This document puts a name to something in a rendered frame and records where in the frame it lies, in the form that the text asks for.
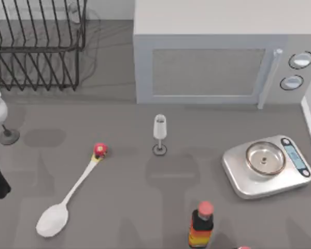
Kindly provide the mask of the small clear champagne glass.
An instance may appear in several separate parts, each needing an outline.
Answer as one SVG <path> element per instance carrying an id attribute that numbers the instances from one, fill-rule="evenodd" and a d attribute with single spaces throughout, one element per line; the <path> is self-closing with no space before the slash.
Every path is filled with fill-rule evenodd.
<path id="1" fill-rule="evenodd" d="M 163 144 L 166 137 L 166 117 L 163 114 L 158 114 L 155 116 L 153 123 L 153 138 L 157 143 L 153 146 L 152 151 L 156 156 L 164 156 L 167 153 L 167 147 Z"/>

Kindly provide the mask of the microwave oven door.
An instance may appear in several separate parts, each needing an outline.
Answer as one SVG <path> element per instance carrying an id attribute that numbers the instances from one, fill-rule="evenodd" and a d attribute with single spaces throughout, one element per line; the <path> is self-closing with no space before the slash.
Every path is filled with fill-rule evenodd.
<path id="1" fill-rule="evenodd" d="M 283 35 L 135 35 L 138 103 L 257 104 Z"/>

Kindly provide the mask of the pale microwave oven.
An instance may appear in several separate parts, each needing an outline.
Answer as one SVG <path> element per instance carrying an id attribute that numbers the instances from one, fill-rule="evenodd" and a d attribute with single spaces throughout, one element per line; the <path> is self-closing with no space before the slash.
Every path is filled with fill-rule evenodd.
<path id="1" fill-rule="evenodd" d="M 283 35 L 287 43 L 264 104 L 299 104 L 311 83 L 311 64 L 295 70 L 293 54 L 311 52 L 311 0 L 136 0 L 135 35 Z M 300 75 L 285 91 L 280 82 Z"/>

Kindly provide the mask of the dark bottle with red cap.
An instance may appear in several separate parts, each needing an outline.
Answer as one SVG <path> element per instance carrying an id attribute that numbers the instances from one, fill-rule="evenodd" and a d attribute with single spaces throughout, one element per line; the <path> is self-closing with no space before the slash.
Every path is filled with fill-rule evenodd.
<path id="1" fill-rule="evenodd" d="M 199 203 L 192 212 L 188 245 L 193 249 L 206 248 L 214 228 L 214 206 L 209 201 Z"/>

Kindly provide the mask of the white spoon with red figure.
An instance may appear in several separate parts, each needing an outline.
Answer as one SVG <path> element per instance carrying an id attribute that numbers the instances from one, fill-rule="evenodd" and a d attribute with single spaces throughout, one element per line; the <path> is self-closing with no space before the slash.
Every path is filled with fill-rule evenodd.
<path id="1" fill-rule="evenodd" d="M 108 150 L 109 147 L 105 143 L 94 145 L 90 162 L 64 199 L 60 203 L 48 207 L 40 216 L 35 227 L 38 235 L 43 238 L 51 238 L 65 228 L 69 219 L 68 203 L 70 199 L 92 170 L 106 157 Z"/>

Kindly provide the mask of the silver kitchen scale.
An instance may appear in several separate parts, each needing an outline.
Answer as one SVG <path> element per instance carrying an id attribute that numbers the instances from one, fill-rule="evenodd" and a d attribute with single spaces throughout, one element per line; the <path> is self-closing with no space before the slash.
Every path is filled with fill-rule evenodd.
<path id="1" fill-rule="evenodd" d="M 245 200 L 260 199 L 311 182 L 311 166 L 294 140 L 276 135 L 228 149 L 223 169 L 235 193 Z"/>

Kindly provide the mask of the small microwave knob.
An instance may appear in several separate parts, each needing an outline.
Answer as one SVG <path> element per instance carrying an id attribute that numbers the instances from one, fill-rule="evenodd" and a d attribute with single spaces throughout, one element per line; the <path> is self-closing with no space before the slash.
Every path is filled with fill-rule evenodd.
<path id="1" fill-rule="evenodd" d="M 292 91 L 298 89 L 303 83 L 303 77 L 300 75 L 293 75 L 283 78 L 280 82 L 280 87 L 285 91 Z"/>

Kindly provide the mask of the large microwave knob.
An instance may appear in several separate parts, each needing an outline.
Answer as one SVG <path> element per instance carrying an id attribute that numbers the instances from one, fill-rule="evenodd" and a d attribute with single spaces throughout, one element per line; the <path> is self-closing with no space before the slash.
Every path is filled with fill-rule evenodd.
<path id="1" fill-rule="evenodd" d="M 308 67 L 311 64 L 311 52 L 304 51 L 293 54 L 289 59 L 289 66 L 292 69 L 300 70 Z"/>

